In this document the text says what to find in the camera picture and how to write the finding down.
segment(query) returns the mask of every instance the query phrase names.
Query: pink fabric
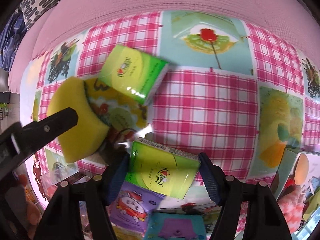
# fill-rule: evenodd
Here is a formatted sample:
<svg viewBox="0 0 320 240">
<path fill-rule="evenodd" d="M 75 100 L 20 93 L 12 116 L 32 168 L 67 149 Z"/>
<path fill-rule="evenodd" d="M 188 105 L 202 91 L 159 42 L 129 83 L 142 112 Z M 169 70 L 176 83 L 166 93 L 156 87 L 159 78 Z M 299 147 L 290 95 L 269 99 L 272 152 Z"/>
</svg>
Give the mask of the pink fabric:
<svg viewBox="0 0 320 240">
<path fill-rule="evenodd" d="M 52 10 L 53 9 L 48 10 L 37 20 L 37 22 L 30 28 L 30 30 L 27 31 L 26 35 L 20 43 L 20 46 L 14 58 L 14 62 L 12 64 L 11 71 L 9 73 L 9 91 L 12 93 L 20 93 L 20 83 L 23 72 L 32 59 L 32 52 L 35 47 L 38 35 Z"/>
<path fill-rule="evenodd" d="M 137 12 L 188 9 L 237 17 L 286 39 L 320 65 L 320 27 L 296 0 L 61 0 L 33 56 L 95 24 Z"/>
</svg>

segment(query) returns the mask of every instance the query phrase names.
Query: blue garment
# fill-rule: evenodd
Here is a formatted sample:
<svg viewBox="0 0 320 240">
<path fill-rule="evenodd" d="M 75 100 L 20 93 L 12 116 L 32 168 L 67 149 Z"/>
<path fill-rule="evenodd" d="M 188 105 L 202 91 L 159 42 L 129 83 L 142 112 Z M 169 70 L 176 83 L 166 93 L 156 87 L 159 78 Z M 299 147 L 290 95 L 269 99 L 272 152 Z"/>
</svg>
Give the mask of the blue garment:
<svg viewBox="0 0 320 240">
<path fill-rule="evenodd" d="M 0 68 L 10 71 L 27 28 L 22 12 L 14 13 L 0 34 Z"/>
</svg>

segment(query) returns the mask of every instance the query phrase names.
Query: tablecloth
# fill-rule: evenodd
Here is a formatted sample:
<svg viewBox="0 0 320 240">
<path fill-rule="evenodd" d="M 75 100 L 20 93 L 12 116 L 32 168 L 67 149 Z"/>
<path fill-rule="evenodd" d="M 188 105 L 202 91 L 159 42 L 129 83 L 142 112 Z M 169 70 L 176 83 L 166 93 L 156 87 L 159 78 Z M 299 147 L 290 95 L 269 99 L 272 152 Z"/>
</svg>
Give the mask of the tablecloth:
<svg viewBox="0 0 320 240">
<path fill-rule="evenodd" d="M 202 28 L 215 28 L 219 37 L 226 37 L 228 45 L 221 42 L 217 53 L 221 69 L 213 52 L 199 49 L 190 41 L 199 39 Z M 59 73 L 52 81 L 49 72 L 54 56 L 63 45 L 74 43 L 68 73 Z M 301 146 L 315 149 L 319 144 L 320 90 L 313 81 L 318 68 L 312 60 L 308 59 L 310 67 L 301 51 L 254 24 L 188 11 L 155 11 L 114 19 L 37 55 L 21 83 L 20 98 L 25 104 L 20 110 L 21 119 L 30 122 L 32 108 L 33 112 L 39 109 L 39 120 L 44 119 L 50 99 L 66 78 L 98 77 L 118 43 L 171 63 L 152 104 L 155 141 L 194 154 L 204 151 L 226 174 L 247 183 L 264 180 L 270 185 L 277 166 L 266 167 L 259 156 L 266 149 L 262 110 L 269 107 L 266 98 L 274 97 L 288 105 L 290 120 L 294 116 L 298 123 L 301 121 L 296 131 L 290 130 L 291 137 Z M 46 148 L 63 155 L 57 139 Z M 37 158 L 41 172 L 48 172 L 44 148 Z M 80 160 L 77 166 L 88 176 L 105 169 L 95 157 Z M 200 174 L 195 184 L 203 185 Z M 237 232 L 244 228 L 246 208 L 247 203 L 243 203 Z"/>
</svg>

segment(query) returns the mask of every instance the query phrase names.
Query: brand logo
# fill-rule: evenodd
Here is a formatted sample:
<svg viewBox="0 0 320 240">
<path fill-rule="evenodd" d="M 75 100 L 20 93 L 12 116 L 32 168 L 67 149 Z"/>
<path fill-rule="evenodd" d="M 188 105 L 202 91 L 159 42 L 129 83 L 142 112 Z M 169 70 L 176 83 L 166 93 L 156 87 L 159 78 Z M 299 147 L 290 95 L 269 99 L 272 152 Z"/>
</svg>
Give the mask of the brand logo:
<svg viewBox="0 0 320 240">
<path fill-rule="evenodd" d="M 126 57 L 123 64 L 117 70 L 118 77 L 123 77 L 124 74 L 126 74 L 126 72 L 129 70 L 129 68 L 131 66 L 131 63 L 132 63 L 131 59 Z"/>
<path fill-rule="evenodd" d="M 170 173 L 167 168 L 160 168 L 161 170 L 157 173 L 155 182 L 158 184 L 158 186 L 162 186 L 167 181 L 168 177 L 170 176 Z"/>
</svg>

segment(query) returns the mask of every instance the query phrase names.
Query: pink plaid tablecloth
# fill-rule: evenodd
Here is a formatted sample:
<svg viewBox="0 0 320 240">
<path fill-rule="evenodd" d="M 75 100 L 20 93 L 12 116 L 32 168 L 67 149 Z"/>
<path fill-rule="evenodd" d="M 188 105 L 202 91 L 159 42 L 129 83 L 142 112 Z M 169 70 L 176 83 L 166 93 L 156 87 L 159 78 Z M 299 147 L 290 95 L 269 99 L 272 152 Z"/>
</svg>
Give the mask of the pink plaid tablecloth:
<svg viewBox="0 0 320 240">
<path fill-rule="evenodd" d="M 126 16 L 90 28 L 84 34 L 75 76 L 95 77 L 108 54 L 121 43 L 149 54 L 157 53 L 161 12 Z M 210 69 L 171 70 L 154 97 L 152 127 L 155 141 L 198 154 L 207 153 L 226 174 L 247 183 L 265 180 L 271 184 L 275 173 L 248 177 L 258 131 L 259 82 L 304 96 L 298 53 L 286 41 L 255 25 L 244 23 L 255 66 L 253 76 Z M 37 89 L 42 90 L 39 119 L 46 117 L 49 102 L 63 81 L 45 85 L 44 79 L 54 49 L 42 62 Z M 320 104 L 305 99 L 306 145 L 319 143 Z M 62 154 L 57 139 L 48 145 Z M 38 152 L 42 171 L 48 171 L 44 150 Z M 101 174 L 105 166 L 87 160 L 77 162 L 88 176 Z M 198 174 L 196 181 L 202 185 Z M 245 225 L 247 203 L 243 203 L 237 231 Z"/>
</svg>

